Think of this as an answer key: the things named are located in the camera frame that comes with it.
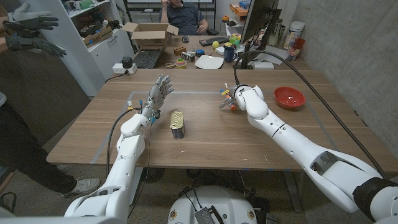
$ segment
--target wooden table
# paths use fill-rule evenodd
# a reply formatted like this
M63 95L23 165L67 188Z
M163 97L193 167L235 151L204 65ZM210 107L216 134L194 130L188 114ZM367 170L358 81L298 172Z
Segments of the wooden table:
M321 72L302 70L302 74L319 91L386 172L398 171L398 162L364 125L335 87ZM218 93L224 83L232 85L232 70L140 69L135 74L113 79L105 84L79 118L51 151L47 160L54 164L105 164L107 134L116 118L126 110L126 101L133 105L145 100L160 74L170 75L175 92L167 96L161 117L146 129L146 150L137 166L151 167L301 170L273 140L252 127L245 111L222 110L218 105L225 96ZM335 121L322 103L289 70L238 70L241 83L258 85L266 102L277 116L313 142L370 161ZM304 93L306 104L297 111L277 106L273 90L291 86ZM183 111L185 137L175 140L170 130L172 111ZM111 162L116 158L116 141L120 125L132 116L123 117L115 128L111 143Z
M181 58L179 55L174 54L174 48L176 47L185 47L187 48L187 51L192 51L192 44L196 43L198 45L198 49L203 49L206 54L211 54L214 57L223 57L222 55L216 53L216 51L213 49L212 46L206 46L202 47L199 44L199 40L203 39L210 39L214 37L222 37L222 36L188 36L189 38L189 43L183 43L182 42L182 36L173 36L172 40L170 41L169 46L166 48L165 52L162 54L161 58L156 64L156 68L165 68L166 63L175 63L178 58ZM234 63L226 63L221 66L220 69L232 69ZM311 68L305 63L303 58L298 57L296 60L292 62L292 65L299 69L299 70L310 70ZM288 66L286 66L284 63L277 65L274 64L276 70L290 70ZM195 66L195 62L188 62L187 64L187 69L200 69Z

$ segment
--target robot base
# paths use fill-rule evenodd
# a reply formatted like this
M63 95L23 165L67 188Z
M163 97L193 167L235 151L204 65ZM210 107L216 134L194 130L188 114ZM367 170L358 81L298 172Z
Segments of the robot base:
M205 208L214 206L216 212L223 219L223 223L257 223L257 218L251 204L240 194L219 186L203 186L195 188L200 205ZM187 197L193 202L195 208L200 211L198 200L193 190L187 192ZM198 223L195 218L195 209L185 195L174 202L170 209L168 224ZM211 214L215 223L216 215Z

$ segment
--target white plate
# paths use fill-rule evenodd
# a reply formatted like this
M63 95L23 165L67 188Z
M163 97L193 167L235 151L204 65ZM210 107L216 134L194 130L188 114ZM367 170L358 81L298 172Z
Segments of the white plate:
M202 55L195 66L202 69L219 69L224 63L224 58Z

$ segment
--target laptop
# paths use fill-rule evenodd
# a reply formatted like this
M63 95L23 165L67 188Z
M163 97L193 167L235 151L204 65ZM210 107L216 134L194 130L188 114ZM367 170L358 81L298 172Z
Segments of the laptop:
M156 48L155 46L150 49L139 49L132 62L137 65L137 68L154 68L157 61L160 59L160 56L162 56L169 45L171 39L172 35L168 35L167 41L161 49Z
M243 27L244 26L233 26L233 27L227 27L228 31L230 34L241 34L243 33Z

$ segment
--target blue mug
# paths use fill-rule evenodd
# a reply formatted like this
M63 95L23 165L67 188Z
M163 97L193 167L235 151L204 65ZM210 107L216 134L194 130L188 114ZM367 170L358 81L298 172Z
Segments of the blue mug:
M233 47L226 47L224 49L224 61L231 63L234 59L236 59L238 55L235 53L235 49Z

